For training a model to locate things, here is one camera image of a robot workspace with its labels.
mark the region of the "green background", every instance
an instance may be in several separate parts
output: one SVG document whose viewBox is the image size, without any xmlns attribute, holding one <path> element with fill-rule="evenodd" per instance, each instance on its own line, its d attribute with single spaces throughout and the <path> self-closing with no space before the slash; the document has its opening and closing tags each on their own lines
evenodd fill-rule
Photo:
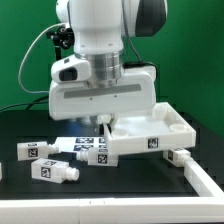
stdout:
<svg viewBox="0 0 224 224">
<path fill-rule="evenodd" d="M 55 3 L 1 0 L 0 108 L 39 97 L 20 89 L 17 73 L 32 41 L 58 23 Z M 224 0 L 168 0 L 168 8 L 167 22 L 156 36 L 133 38 L 142 58 L 159 66 L 158 101 L 169 102 L 224 137 Z M 54 60 L 51 41 L 42 38 L 25 66 L 24 85 L 48 90 Z"/>
</svg>

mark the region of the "white tray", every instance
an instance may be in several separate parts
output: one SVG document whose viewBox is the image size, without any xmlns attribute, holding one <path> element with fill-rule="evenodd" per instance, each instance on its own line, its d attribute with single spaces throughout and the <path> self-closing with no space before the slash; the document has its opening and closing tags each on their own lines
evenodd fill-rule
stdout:
<svg viewBox="0 0 224 224">
<path fill-rule="evenodd" d="M 104 138 L 108 151 L 124 155 L 195 146 L 195 130 L 168 104 L 157 103 L 151 113 L 116 114 Z"/>
</svg>

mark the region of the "label sticker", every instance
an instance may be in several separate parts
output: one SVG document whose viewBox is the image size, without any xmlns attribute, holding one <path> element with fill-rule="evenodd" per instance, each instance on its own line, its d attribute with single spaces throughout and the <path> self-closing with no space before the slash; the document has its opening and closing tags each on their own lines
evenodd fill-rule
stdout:
<svg viewBox="0 0 224 224">
<path fill-rule="evenodd" d="M 105 147 L 99 147 L 99 152 L 108 152 L 106 146 Z"/>
<path fill-rule="evenodd" d="M 37 143 L 28 143 L 27 146 L 28 147 L 35 147 L 35 146 L 37 146 Z"/>
<path fill-rule="evenodd" d="M 173 161 L 173 152 L 172 151 L 168 151 L 168 159 Z"/>
<path fill-rule="evenodd" d="M 94 138 L 76 138 L 76 143 L 93 144 Z"/>
<path fill-rule="evenodd" d="M 99 144 L 105 144 L 104 138 L 99 138 Z"/>
<path fill-rule="evenodd" d="M 98 164 L 107 164 L 108 163 L 108 155 L 98 155 Z"/>
<path fill-rule="evenodd" d="M 44 163 L 44 165 L 47 165 L 47 166 L 53 166 L 54 164 L 56 164 L 57 162 L 53 162 L 53 161 L 47 161 Z"/>
<path fill-rule="evenodd" d="M 158 138 L 149 138 L 148 139 L 148 149 L 156 149 L 159 147 L 159 139 Z"/>
<path fill-rule="evenodd" d="M 35 158 L 35 157 L 38 157 L 38 148 L 31 148 L 31 149 L 28 149 L 28 157 L 29 157 L 29 158 Z"/>
<path fill-rule="evenodd" d="M 51 169 L 47 167 L 41 167 L 41 177 L 51 178 Z"/>
<path fill-rule="evenodd" d="M 80 150 L 87 151 L 90 148 L 93 148 L 93 145 L 75 145 L 74 151 L 80 151 Z"/>
</svg>

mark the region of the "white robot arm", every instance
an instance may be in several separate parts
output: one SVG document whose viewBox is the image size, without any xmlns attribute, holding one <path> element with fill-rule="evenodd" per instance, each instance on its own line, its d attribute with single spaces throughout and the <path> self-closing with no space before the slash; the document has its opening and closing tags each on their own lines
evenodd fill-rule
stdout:
<svg viewBox="0 0 224 224">
<path fill-rule="evenodd" d="M 52 66 L 50 115 L 60 120 L 150 111 L 156 69 L 140 61 L 131 69 L 122 66 L 122 30 L 152 36 L 166 21 L 166 1 L 59 0 L 56 9 L 72 28 L 75 44 L 74 55 Z"/>
</svg>

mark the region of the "black table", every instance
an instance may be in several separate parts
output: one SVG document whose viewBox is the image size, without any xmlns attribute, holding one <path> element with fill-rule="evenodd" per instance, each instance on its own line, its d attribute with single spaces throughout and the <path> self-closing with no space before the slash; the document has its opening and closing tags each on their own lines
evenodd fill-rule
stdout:
<svg viewBox="0 0 224 224">
<path fill-rule="evenodd" d="M 192 157 L 224 190 L 224 140 L 185 113 L 181 115 L 197 131 Z M 53 121 L 48 111 L 6 111 L 0 113 L 0 162 L 3 179 L 1 199 L 65 199 L 98 197 L 197 196 L 185 179 L 183 168 L 162 158 L 162 152 L 120 156 L 118 167 L 94 167 L 61 153 L 49 158 L 69 161 L 80 170 L 77 182 L 62 184 L 31 178 L 31 162 L 17 160 L 17 143 L 47 141 L 57 137 L 98 136 L 92 124 Z"/>
</svg>

